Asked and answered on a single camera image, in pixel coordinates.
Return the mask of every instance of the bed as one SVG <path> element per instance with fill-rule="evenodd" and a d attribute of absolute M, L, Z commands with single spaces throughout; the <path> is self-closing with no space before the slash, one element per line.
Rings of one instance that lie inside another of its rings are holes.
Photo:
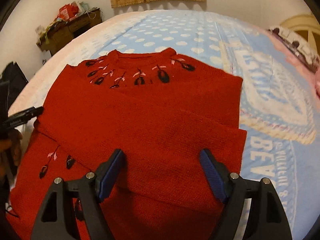
<path fill-rule="evenodd" d="M 270 32 L 210 12 L 153 10 L 119 15 L 55 54 L 31 79 L 9 114 L 41 106 L 66 64 L 77 65 L 114 49 L 150 53 L 168 47 L 243 77 L 240 128 L 248 133 L 240 175 L 272 180 L 293 239 L 303 239 L 320 214 L 320 100 L 314 74 Z M 24 147 L 33 121 L 21 127 Z M 249 208 L 248 201 L 235 239 L 245 230 Z"/>

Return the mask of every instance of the blue gripper pad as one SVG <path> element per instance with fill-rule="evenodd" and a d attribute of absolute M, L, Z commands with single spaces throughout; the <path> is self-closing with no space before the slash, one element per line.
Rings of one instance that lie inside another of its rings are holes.
<path fill-rule="evenodd" d="M 116 149 L 108 161 L 100 164 L 97 168 L 95 190 L 100 203 L 110 196 L 119 172 L 124 166 L 124 161 L 124 152 Z"/>
<path fill-rule="evenodd" d="M 229 197 L 226 193 L 228 169 L 223 163 L 217 162 L 208 149 L 200 151 L 199 159 L 213 195 L 226 203 Z"/>

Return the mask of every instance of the silver bolt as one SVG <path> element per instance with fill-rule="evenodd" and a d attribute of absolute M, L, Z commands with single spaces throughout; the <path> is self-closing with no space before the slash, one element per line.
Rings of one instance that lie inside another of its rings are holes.
<path fill-rule="evenodd" d="M 263 178 L 263 179 L 262 179 L 262 182 L 263 182 L 264 184 L 270 184 L 270 183 L 271 183 L 270 179 L 268 179 L 268 178 Z"/>
<path fill-rule="evenodd" d="M 62 181 L 60 177 L 54 179 L 55 184 L 59 184 Z"/>
<path fill-rule="evenodd" d="M 88 172 L 88 173 L 85 175 L 85 177 L 86 177 L 87 179 L 92 179 L 92 178 L 94 177 L 94 173 L 93 173 L 93 172 Z"/>
<path fill-rule="evenodd" d="M 237 173 L 235 173 L 235 172 L 232 172 L 232 173 L 230 173 L 230 177 L 231 177 L 232 179 L 238 179 L 238 178 L 239 178 L 239 175 L 238 175 Z"/>

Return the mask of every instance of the sweater neckline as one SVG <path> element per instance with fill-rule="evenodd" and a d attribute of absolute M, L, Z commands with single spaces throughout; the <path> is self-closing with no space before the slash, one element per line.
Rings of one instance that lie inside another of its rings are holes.
<path fill-rule="evenodd" d="M 176 55 L 177 52 L 172 48 L 167 48 L 161 52 L 153 53 L 122 53 L 118 50 L 113 50 L 109 52 L 108 57 L 110 58 L 110 63 L 116 65 L 118 68 L 128 69 L 131 66 L 128 64 L 128 59 L 141 59 L 141 66 L 152 65 L 156 62 L 161 61 L 161 59 L 169 59 Z"/>

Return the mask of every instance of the red knit fabric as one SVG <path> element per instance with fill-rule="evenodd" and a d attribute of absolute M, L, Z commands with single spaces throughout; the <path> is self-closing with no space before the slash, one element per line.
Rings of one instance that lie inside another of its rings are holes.
<path fill-rule="evenodd" d="M 48 93 L 22 160 L 11 196 L 21 216 L 20 222 L 11 218 L 14 228 L 28 239 L 55 177 L 80 178 L 121 148 L 126 166 L 102 205 L 116 239 L 207 239 L 222 205 L 198 155 L 209 148 L 230 171 L 240 171 L 246 137 L 238 129 L 241 85 L 241 78 L 173 49 L 112 51 L 67 65 Z M 55 150 L 57 160 L 39 179 Z M 67 155 L 77 161 L 71 170 L 65 168 Z M 79 228 L 86 235 L 83 223 Z"/>

